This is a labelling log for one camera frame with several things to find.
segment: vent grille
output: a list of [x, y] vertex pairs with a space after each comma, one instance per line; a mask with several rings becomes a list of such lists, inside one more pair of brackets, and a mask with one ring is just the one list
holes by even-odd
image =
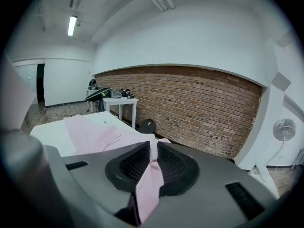
[[83, 167], [83, 166], [86, 166], [86, 165], [88, 165], [87, 162], [80, 161], [80, 162], [75, 162], [75, 163], [72, 163], [72, 164], [68, 164], [68, 165], [66, 165], [66, 168], [70, 171], [70, 170], [77, 169], [77, 168], [80, 168], [80, 167]]
[[257, 203], [239, 182], [227, 184], [225, 187], [248, 220], [252, 220], [264, 211], [263, 207]]

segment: fan grille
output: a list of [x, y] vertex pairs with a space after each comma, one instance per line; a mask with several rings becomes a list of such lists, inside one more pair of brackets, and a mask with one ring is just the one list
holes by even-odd
[[274, 136], [277, 140], [288, 141], [295, 135], [295, 122], [290, 119], [282, 119], [275, 123], [274, 125]]

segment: dark door opening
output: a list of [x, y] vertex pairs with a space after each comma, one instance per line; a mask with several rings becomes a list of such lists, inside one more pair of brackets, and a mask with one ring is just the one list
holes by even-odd
[[43, 89], [43, 75], [44, 75], [44, 64], [37, 65], [37, 101], [44, 102], [44, 89]]

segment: fluorescent light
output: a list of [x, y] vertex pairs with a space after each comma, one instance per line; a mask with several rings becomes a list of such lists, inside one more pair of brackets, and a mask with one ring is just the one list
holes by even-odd
[[72, 36], [73, 35], [74, 27], [75, 27], [75, 24], [76, 24], [76, 20], [77, 20], [76, 16], [71, 16], [71, 18], [70, 18], [70, 24], [68, 25], [68, 32], [67, 32], [68, 36]]

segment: ceiling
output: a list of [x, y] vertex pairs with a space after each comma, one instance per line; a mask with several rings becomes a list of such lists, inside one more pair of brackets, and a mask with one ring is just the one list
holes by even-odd
[[[67, 36], [69, 18], [71, 15], [78, 17], [77, 27], [74, 30], [74, 38], [98, 43], [98, 33], [107, 21], [124, 5], [133, 0], [36, 0], [29, 8], [23, 20], [23, 26], [34, 30], [43, 30], [47, 33]], [[176, 7], [195, 0], [172, 0]], [[257, 0], [216, 0], [224, 3], [241, 6], [252, 10]], [[158, 10], [151, 0], [142, 0], [140, 8], [130, 11], [116, 19], [115, 24], [122, 24], [128, 17], [140, 13], [143, 9]]]

